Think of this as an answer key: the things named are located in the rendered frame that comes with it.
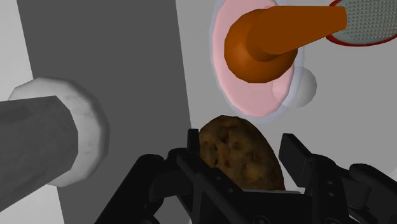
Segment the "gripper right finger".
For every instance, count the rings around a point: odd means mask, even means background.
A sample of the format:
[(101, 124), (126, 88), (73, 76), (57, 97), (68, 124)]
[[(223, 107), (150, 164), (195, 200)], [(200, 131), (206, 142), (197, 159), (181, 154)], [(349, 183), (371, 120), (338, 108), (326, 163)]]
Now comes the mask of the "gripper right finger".
[(312, 199), (313, 224), (397, 224), (397, 181), (368, 164), (339, 167), (284, 133), (279, 160)]

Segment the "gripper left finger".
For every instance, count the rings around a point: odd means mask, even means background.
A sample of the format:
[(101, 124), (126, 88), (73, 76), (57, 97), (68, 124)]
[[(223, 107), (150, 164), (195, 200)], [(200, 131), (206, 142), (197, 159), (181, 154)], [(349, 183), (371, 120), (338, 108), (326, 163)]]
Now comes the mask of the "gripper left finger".
[(242, 190), (199, 154), (199, 132), (189, 129), (185, 148), (139, 157), (94, 224), (160, 224), (155, 213), (173, 196), (192, 224), (245, 224), (236, 203)]

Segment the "brown cookie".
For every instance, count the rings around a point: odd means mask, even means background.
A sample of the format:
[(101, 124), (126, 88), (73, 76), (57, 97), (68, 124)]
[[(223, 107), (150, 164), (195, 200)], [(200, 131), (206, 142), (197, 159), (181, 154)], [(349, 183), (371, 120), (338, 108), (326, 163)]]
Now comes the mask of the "brown cookie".
[(263, 134), (249, 121), (221, 115), (199, 131), (200, 157), (247, 190), (285, 190), (279, 161)]

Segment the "white ball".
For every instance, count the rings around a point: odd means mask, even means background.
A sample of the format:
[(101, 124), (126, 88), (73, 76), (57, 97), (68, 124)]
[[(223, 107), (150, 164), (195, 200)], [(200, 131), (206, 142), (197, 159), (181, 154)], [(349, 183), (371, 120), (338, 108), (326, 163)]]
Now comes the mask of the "white ball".
[(309, 69), (298, 66), (295, 68), (288, 94), (282, 105), (289, 109), (302, 108), (313, 100), (316, 92), (316, 77)]

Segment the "pink plate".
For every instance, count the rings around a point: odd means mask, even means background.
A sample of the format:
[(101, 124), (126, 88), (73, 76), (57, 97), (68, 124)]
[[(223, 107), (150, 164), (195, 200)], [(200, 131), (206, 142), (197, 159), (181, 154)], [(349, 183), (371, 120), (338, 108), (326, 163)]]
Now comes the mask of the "pink plate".
[(238, 79), (224, 58), (224, 40), (230, 26), (243, 14), (291, 0), (216, 0), (209, 28), (209, 51), (219, 89), (237, 116), (250, 122), (268, 123), (289, 109), (299, 108), (298, 92), (303, 78), (304, 48), (298, 49), (294, 64), (278, 79), (247, 83)]

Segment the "grey and white cylinder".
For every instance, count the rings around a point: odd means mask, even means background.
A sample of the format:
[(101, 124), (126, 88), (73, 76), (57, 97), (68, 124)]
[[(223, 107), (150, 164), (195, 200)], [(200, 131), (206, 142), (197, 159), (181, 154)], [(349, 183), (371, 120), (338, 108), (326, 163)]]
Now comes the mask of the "grey and white cylinder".
[(99, 101), (79, 84), (39, 77), (0, 102), (0, 212), (47, 184), (91, 176), (109, 147)]

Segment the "orange funnel-shaped object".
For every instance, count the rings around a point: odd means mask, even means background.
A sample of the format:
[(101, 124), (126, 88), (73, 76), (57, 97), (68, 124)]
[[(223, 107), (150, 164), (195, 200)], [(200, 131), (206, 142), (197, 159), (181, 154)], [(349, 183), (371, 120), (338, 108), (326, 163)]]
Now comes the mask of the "orange funnel-shaped object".
[(250, 11), (229, 28), (224, 58), (229, 70), (248, 83), (280, 78), (298, 49), (347, 26), (343, 6), (273, 6)]

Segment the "red-rimmed mesh strainer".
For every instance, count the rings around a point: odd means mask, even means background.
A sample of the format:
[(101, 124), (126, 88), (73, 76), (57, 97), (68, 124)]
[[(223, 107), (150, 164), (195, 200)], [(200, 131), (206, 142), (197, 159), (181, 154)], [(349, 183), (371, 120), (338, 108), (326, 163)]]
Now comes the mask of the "red-rimmed mesh strainer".
[(342, 46), (374, 46), (397, 38), (397, 0), (334, 0), (347, 14), (344, 30), (326, 37)]

